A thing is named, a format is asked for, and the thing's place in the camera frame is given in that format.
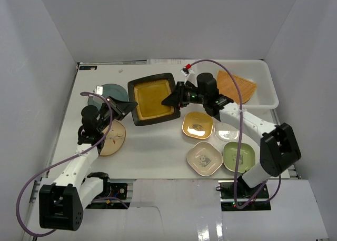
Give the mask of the teal round plate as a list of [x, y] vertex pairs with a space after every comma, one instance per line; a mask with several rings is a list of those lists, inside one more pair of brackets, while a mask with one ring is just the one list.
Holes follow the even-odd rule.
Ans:
[[[100, 87], [101, 87], [102, 96], [104, 98], [107, 98], [110, 96], [118, 101], [125, 101], [125, 102], [128, 101], [128, 93], [126, 89], [122, 87], [121, 85], [103, 84], [103, 85], [100, 85]], [[94, 97], [94, 96], [89, 96], [87, 100], [88, 105], [93, 105], [98, 110], [100, 110], [103, 103], [104, 102], [100, 98]]]

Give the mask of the woven fan-shaped basket plate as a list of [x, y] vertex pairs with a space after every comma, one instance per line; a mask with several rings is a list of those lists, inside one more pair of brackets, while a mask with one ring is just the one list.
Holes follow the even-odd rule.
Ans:
[[[257, 89], [257, 84], [234, 74], [232, 76], [235, 79], [237, 86], [239, 87], [242, 97], [242, 104], [245, 104], [253, 96], [254, 92]], [[236, 86], [232, 78], [226, 71], [218, 71], [216, 82], [220, 94], [229, 97], [238, 104], [240, 103], [240, 98]]]

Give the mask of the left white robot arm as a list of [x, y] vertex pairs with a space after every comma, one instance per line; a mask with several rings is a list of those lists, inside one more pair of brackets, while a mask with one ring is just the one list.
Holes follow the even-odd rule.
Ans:
[[87, 105], [81, 111], [82, 124], [77, 132], [76, 156], [49, 185], [39, 190], [39, 225], [45, 229], [78, 230], [83, 211], [93, 199], [106, 198], [111, 193], [106, 173], [89, 173], [99, 157], [114, 120], [121, 121], [132, 112], [137, 102], [104, 98], [101, 108]]

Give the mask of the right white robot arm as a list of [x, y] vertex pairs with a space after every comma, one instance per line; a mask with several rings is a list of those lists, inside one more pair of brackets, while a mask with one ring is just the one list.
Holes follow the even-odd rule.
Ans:
[[259, 162], [237, 180], [237, 190], [242, 197], [252, 197], [258, 185], [279, 176], [300, 160], [301, 152], [289, 124], [276, 125], [245, 112], [234, 100], [220, 94], [212, 74], [198, 75], [196, 85], [189, 81], [177, 82], [173, 93], [162, 101], [163, 105], [178, 109], [190, 103], [203, 105], [208, 115], [236, 127], [258, 144]]

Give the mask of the black square amber plate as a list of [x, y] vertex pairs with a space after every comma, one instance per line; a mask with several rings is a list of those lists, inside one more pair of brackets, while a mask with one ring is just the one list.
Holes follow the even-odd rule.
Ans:
[[127, 84], [128, 97], [137, 102], [132, 111], [135, 126], [163, 123], [180, 118], [180, 111], [171, 106], [162, 105], [175, 89], [172, 73], [161, 73], [134, 79]]

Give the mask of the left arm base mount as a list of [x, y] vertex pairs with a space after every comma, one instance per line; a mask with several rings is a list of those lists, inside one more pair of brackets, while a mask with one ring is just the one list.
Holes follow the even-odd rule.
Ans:
[[94, 201], [86, 206], [86, 209], [128, 209], [131, 203], [131, 184], [108, 182], [108, 192], [98, 195]]

